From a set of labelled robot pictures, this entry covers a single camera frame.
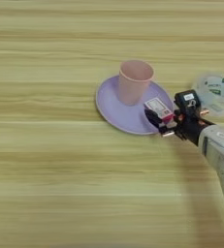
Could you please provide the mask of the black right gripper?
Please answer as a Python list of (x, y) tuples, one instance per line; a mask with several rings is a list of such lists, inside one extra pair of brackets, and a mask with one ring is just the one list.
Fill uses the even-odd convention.
[(175, 111), (174, 114), (174, 127), (168, 127), (167, 123), (164, 122), (155, 111), (146, 108), (144, 110), (147, 120), (158, 129), (161, 135), (167, 135), (174, 133), (181, 140), (189, 140), (195, 145), (199, 143), (199, 137), (202, 131), (212, 125), (199, 115), (194, 113), (193, 115), (186, 115), (181, 113), (179, 110)]

